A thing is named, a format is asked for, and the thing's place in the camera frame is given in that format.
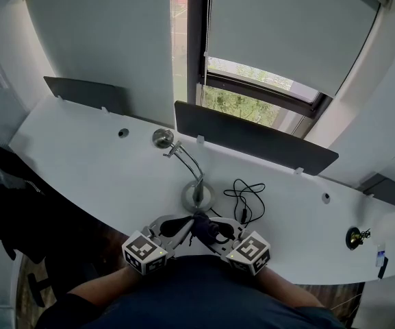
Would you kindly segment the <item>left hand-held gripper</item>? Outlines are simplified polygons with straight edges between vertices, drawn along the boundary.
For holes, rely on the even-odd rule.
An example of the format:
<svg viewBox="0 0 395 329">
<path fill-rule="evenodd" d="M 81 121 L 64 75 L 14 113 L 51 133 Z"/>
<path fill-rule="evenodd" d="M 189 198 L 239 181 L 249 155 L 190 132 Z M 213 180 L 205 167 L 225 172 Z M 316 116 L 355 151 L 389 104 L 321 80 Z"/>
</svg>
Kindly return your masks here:
<svg viewBox="0 0 395 329">
<path fill-rule="evenodd" d="M 175 251 L 189 235 L 192 225 L 186 225 L 193 218 L 179 215 L 164 215 L 157 218 L 149 227 L 135 231 L 122 245 L 125 261 L 141 275 L 149 275 L 166 266 L 173 256 L 156 234 L 172 234 L 169 248 Z"/>
</svg>

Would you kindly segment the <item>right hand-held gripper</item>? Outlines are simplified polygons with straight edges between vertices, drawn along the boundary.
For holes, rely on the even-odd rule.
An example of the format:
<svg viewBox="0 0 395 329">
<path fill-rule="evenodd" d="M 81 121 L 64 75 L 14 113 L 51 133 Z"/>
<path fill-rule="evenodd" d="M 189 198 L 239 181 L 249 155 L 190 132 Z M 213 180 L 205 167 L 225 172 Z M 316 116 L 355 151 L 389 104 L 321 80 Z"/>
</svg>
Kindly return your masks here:
<svg viewBox="0 0 395 329">
<path fill-rule="evenodd" d="M 212 217 L 210 221 L 218 226 L 216 238 L 219 241 L 228 239 L 226 243 L 205 243 L 212 253 L 226 255 L 225 259 L 233 269 L 251 276 L 256 276 L 267 265 L 271 257 L 270 244 L 256 231 L 243 230 L 235 219 Z"/>
</svg>

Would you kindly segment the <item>silver desk lamp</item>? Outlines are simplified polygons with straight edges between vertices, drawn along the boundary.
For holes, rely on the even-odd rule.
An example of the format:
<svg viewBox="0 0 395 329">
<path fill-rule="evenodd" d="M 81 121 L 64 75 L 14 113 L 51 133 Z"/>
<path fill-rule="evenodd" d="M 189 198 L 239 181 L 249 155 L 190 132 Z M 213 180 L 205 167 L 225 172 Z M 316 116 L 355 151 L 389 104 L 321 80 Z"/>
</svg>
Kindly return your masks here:
<svg viewBox="0 0 395 329">
<path fill-rule="evenodd" d="M 193 181 L 187 183 L 181 192 L 181 203 L 189 212 L 208 212 L 216 201 L 215 190 L 205 181 L 205 174 L 197 160 L 183 146 L 181 141 L 175 141 L 172 131 L 160 128 L 152 135 L 152 144 L 164 151 L 167 158 L 176 157 L 193 176 Z"/>
</svg>

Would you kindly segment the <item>person's left forearm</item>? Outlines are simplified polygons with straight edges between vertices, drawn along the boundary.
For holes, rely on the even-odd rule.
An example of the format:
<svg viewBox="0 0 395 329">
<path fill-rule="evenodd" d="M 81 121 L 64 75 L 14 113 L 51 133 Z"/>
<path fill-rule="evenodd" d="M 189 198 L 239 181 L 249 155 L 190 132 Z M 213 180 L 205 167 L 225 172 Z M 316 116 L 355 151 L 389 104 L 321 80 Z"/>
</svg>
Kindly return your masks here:
<svg viewBox="0 0 395 329">
<path fill-rule="evenodd" d="M 80 284 L 69 293 L 99 308 L 105 308 L 120 296 L 131 293 L 141 279 L 141 274 L 132 267 L 126 266 L 109 275 Z"/>
</svg>

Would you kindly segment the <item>person's right forearm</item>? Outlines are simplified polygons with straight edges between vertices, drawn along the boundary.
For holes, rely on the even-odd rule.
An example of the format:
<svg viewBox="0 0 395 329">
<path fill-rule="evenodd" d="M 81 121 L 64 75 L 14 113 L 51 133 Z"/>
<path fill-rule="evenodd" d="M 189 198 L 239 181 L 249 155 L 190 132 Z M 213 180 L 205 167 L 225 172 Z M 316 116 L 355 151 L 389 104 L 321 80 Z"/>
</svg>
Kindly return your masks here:
<svg viewBox="0 0 395 329">
<path fill-rule="evenodd" d="M 267 267 L 255 276 L 255 281 L 261 291 L 289 307 L 324 308 L 310 292 L 292 284 Z"/>
</svg>

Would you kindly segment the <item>black divider panel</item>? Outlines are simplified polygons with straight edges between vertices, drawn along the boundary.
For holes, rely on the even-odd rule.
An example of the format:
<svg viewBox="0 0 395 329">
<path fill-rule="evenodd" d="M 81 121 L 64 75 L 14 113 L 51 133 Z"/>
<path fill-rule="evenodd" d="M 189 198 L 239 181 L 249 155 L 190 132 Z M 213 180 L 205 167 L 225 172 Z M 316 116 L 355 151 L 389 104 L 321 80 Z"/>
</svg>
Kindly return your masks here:
<svg viewBox="0 0 395 329">
<path fill-rule="evenodd" d="M 176 101 L 177 131 L 289 169 L 322 173 L 339 154 L 279 130 L 202 106 Z"/>
</svg>

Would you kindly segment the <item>dark grey panel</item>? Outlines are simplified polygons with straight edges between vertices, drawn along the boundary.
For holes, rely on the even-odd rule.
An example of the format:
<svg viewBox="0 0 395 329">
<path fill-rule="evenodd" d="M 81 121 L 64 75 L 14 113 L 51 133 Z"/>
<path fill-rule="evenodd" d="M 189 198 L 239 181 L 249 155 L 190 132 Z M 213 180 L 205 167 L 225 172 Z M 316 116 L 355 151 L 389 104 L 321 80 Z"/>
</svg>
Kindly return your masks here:
<svg viewBox="0 0 395 329">
<path fill-rule="evenodd" d="M 115 114 L 131 114 L 127 91 L 123 87 L 63 77 L 43 78 L 55 97 L 100 110 L 105 108 Z"/>
</svg>

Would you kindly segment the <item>person's dark blue shirt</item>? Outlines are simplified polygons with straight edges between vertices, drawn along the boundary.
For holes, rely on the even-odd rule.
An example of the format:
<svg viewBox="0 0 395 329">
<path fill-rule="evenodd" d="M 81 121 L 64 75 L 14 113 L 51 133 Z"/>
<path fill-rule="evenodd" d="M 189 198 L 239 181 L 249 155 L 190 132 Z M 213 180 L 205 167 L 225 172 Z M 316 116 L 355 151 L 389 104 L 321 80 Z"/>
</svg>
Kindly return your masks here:
<svg viewBox="0 0 395 329">
<path fill-rule="evenodd" d="M 261 291 L 255 276 L 215 256 L 183 256 L 142 276 L 105 308 L 62 296 L 35 329 L 344 329 L 324 306 L 292 308 Z"/>
</svg>

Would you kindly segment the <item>black office chair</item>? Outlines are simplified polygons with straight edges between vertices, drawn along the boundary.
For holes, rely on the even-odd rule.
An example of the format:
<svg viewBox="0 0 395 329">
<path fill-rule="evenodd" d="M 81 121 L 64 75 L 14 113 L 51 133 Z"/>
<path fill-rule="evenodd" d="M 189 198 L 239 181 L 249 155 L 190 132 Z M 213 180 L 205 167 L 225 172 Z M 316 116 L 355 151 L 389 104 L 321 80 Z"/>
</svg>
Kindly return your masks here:
<svg viewBox="0 0 395 329">
<path fill-rule="evenodd" d="M 60 299 L 79 284 L 111 273 L 120 264 L 105 224 L 48 188 L 2 172 L 0 241 L 11 259 L 20 252 L 44 263 L 47 277 L 27 275 L 35 303 L 51 288 Z"/>
</svg>

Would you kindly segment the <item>wide grey roller blind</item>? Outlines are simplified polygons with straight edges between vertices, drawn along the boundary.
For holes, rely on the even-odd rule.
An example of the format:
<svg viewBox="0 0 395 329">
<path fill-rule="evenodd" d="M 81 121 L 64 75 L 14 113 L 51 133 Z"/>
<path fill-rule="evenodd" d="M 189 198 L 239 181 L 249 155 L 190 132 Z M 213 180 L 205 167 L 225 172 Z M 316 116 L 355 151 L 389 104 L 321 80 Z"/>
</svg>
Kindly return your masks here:
<svg viewBox="0 0 395 329">
<path fill-rule="evenodd" d="M 131 113 L 172 125 L 170 0 L 26 0 L 59 77 L 125 89 Z"/>
</svg>

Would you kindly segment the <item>narrow grey roller blind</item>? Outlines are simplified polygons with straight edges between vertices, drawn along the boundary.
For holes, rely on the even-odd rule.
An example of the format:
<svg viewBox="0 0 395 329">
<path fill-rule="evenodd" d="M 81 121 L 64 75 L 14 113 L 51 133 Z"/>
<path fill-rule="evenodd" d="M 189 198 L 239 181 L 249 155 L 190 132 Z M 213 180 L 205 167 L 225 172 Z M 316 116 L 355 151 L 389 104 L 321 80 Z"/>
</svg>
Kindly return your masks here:
<svg viewBox="0 0 395 329">
<path fill-rule="evenodd" d="M 334 96 L 379 8 L 378 0 L 212 0 L 208 55 Z"/>
</svg>

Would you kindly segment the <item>dark window frame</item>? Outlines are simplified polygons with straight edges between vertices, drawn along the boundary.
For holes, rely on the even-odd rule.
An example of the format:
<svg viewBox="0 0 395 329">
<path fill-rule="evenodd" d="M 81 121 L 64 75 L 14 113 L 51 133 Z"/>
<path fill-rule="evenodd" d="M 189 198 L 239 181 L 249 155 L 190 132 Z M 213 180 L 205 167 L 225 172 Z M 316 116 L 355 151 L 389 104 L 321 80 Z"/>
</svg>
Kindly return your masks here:
<svg viewBox="0 0 395 329">
<path fill-rule="evenodd" d="M 228 75 L 210 75 L 205 79 L 208 14 L 212 0 L 188 0 L 187 2 L 187 83 L 186 102 L 201 105 L 204 85 L 217 90 L 229 91 L 280 108 L 272 124 L 299 138 L 305 138 L 331 104 L 332 98 L 318 94 L 311 104 L 284 95 L 280 90 L 267 90 L 264 86 L 246 80 L 236 80 Z"/>
</svg>

